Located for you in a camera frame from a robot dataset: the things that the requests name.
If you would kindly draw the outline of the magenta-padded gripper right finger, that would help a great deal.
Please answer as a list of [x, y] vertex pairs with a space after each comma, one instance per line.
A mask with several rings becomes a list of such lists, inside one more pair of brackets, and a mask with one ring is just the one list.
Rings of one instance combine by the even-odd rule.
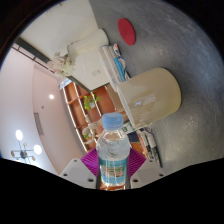
[[143, 187], [164, 176], [164, 171], [155, 160], [146, 159], [135, 149], [130, 150], [128, 177], [131, 189]]

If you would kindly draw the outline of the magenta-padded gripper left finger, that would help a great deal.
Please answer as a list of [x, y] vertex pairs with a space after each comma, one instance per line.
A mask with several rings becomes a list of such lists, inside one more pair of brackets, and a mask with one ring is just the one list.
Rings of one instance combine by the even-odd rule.
[[96, 149], [92, 149], [81, 159], [73, 158], [60, 176], [81, 187], [95, 189], [98, 174], [98, 155]]

